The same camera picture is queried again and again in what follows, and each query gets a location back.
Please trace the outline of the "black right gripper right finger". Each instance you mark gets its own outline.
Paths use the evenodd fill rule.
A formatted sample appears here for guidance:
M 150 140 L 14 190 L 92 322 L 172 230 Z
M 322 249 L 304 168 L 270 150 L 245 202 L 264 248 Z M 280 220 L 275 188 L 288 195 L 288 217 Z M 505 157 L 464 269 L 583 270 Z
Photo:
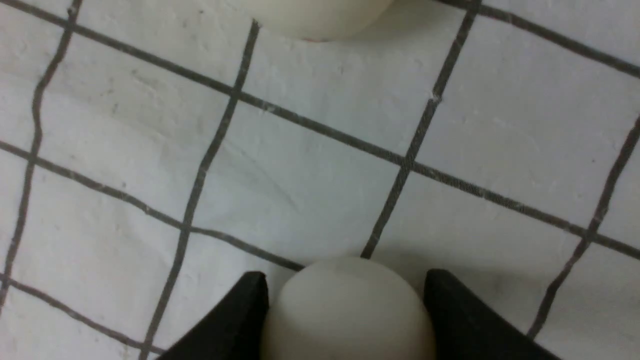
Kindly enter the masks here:
M 494 312 L 446 269 L 426 272 L 423 304 L 437 360 L 557 360 Z

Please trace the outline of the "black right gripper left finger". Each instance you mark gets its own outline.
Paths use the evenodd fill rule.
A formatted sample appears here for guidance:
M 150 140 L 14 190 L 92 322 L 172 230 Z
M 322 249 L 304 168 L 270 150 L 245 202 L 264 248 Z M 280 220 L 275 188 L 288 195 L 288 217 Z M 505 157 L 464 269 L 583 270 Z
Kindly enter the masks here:
M 222 300 L 160 360 L 258 360 L 269 289 L 266 275 L 247 271 Z

